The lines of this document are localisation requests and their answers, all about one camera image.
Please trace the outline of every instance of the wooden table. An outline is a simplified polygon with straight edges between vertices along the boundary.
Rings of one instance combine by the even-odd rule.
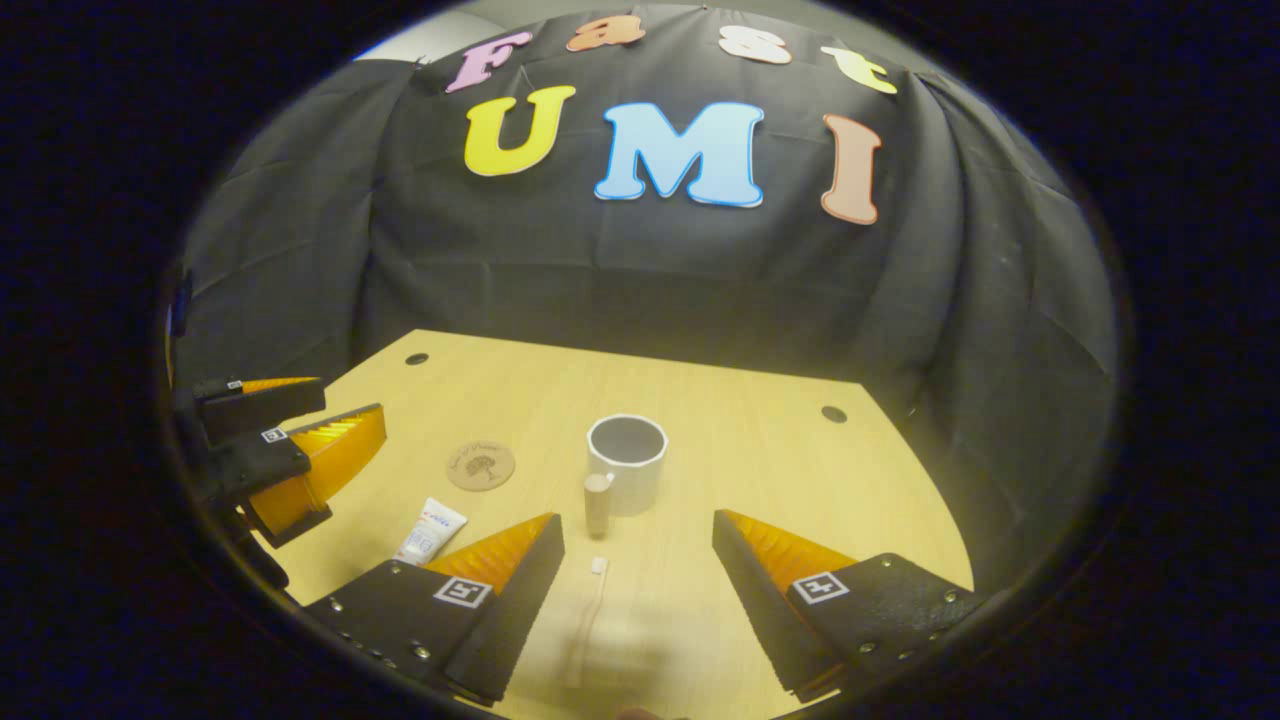
[[[406,357],[430,359],[408,365]],[[280,550],[289,592],[310,603],[389,559],[430,496],[470,521],[443,553],[548,510],[564,561],[534,623],[506,700],[508,717],[607,720],[625,705],[666,717],[774,717],[785,693],[712,551],[712,512],[728,507],[855,559],[897,552],[965,588],[964,542],[928,474],[858,384],[415,331],[326,391],[328,409],[370,402],[388,439],[332,501],[333,518]],[[835,423],[822,414],[836,406]],[[654,506],[588,537],[586,430],[614,413],[662,424],[671,445]],[[486,492],[454,487],[451,454],[494,441],[516,471]],[[571,639],[609,561],[584,687],[564,687]]]

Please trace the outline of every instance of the coaster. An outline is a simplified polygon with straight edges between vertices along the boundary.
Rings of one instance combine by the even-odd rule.
[[[516,471],[516,459],[495,442],[470,442],[449,457],[445,471],[449,482],[462,489],[493,489]]]

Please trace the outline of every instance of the toothbrush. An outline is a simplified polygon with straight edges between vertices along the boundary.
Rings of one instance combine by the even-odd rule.
[[[586,612],[582,615],[582,623],[577,626],[577,635],[573,639],[573,648],[568,657],[568,675],[564,678],[564,684],[570,688],[582,687],[582,664],[586,660],[586,642],[591,635],[591,625],[595,623],[595,614],[599,612],[600,602],[604,600],[604,578],[608,575],[608,559],[591,559],[591,573],[599,575],[600,579],[595,584],[595,597],[591,598],[591,605],[586,607]]]

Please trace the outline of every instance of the toothpaste tube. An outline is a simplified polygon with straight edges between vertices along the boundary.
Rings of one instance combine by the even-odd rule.
[[[425,565],[466,521],[467,519],[457,510],[449,510],[434,497],[426,498],[426,505],[413,524],[413,532],[396,551],[396,560]]]

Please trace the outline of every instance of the black fabric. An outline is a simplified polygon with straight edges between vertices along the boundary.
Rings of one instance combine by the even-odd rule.
[[[211,196],[179,382],[334,378],[413,328],[863,383],[924,461],[980,591],[1010,582],[1093,496],[1115,414],[1115,288],[1096,232],[1050,163],[959,82],[887,69],[896,95],[845,77],[820,32],[731,10],[643,5],[646,36],[568,53],[580,13],[530,26],[481,85],[444,94],[430,65],[357,61],[282,113]],[[787,41],[794,61],[728,55],[719,27]],[[852,50],[863,50],[856,46]],[[463,165],[470,108],[572,85],[538,165]],[[605,109],[657,104],[677,131],[705,105],[758,105],[755,209],[685,187],[600,201]],[[835,163],[824,113],[882,138],[879,218],[819,199]]]

